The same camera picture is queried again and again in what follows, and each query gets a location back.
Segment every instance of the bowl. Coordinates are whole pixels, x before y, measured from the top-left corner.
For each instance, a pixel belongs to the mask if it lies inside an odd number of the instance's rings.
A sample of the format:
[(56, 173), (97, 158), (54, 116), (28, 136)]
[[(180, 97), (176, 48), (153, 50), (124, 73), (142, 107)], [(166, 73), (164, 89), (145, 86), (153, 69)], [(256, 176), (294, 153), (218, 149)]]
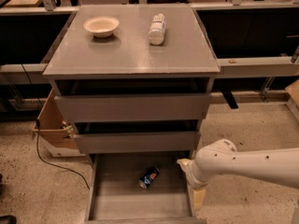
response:
[(111, 36), (120, 22), (113, 17), (102, 16), (88, 19), (84, 22), (84, 29), (92, 33), (95, 37), (105, 38)]

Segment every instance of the floor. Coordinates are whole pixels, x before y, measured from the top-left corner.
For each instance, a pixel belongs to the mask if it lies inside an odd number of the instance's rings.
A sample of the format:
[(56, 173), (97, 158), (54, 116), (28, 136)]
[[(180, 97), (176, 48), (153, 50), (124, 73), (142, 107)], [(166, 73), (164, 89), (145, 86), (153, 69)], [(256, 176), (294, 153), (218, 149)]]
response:
[[(18, 224), (83, 223), (89, 191), (73, 173), (48, 166), (36, 154), (32, 121), (0, 123), (0, 216)], [(202, 145), (233, 141), (238, 151), (299, 147), (299, 122), (284, 102), (227, 104), (209, 108), (202, 125)], [(40, 144), (41, 156), (73, 168), (87, 180), (92, 169), (85, 157), (53, 158)], [(290, 223), (299, 191), (241, 176), (216, 176), (207, 186), (198, 217), (208, 224)]]

